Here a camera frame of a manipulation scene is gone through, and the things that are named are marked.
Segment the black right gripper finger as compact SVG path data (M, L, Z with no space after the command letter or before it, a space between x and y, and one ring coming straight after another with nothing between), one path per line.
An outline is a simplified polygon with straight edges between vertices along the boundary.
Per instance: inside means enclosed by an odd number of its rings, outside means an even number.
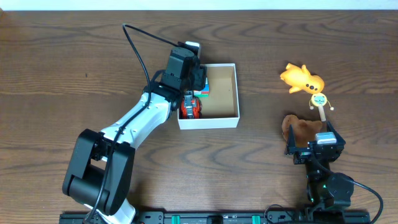
M286 150L294 150L296 148L296 143L295 143L295 136L294 136L294 129L293 126L289 126L289 135L287 139L287 144L286 144Z
M336 129L333 127L333 125L331 124L330 121L326 122L326 130L329 133L333 133L335 139L336 139L336 143L337 144L344 144L345 140L340 136L340 134L336 131Z

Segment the multicoloured puzzle cube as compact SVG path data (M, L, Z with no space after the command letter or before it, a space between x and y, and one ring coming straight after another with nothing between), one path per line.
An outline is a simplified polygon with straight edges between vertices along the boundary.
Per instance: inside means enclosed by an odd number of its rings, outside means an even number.
M208 97L210 93L210 86L208 84L208 79L206 78L205 80L205 87L204 89L198 91L198 90L194 90L193 94L198 97L198 98L203 98L203 97Z

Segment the red toy truck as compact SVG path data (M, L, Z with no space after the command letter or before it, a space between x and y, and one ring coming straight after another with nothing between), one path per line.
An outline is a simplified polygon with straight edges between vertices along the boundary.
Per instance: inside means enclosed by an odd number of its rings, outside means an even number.
M180 110L182 119L201 118L201 102L192 91L187 91L185 93Z

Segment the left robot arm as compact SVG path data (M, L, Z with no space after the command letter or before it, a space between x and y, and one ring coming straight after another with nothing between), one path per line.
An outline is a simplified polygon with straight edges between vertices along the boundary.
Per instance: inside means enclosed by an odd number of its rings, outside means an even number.
M196 42L178 43L166 69L154 75L130 111L100 132L86 129L78 136L62 191L91 209L83 223L132 223L136 210L127 195L136 149L183 105L187 93L204 89L200 52Z

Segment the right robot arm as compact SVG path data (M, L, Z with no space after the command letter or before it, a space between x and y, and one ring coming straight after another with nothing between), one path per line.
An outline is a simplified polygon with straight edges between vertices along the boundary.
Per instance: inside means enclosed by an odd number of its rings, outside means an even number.
M346 222L345 209L351 205L354 185L347 175L330 170L330 163L340 157L345 144L329 121L326 131L317 133L305 147L297 145L293 126L289 126L285 154L293 156L295 165L305 166L307 197L312 203L295 216L297 220L310 223Z

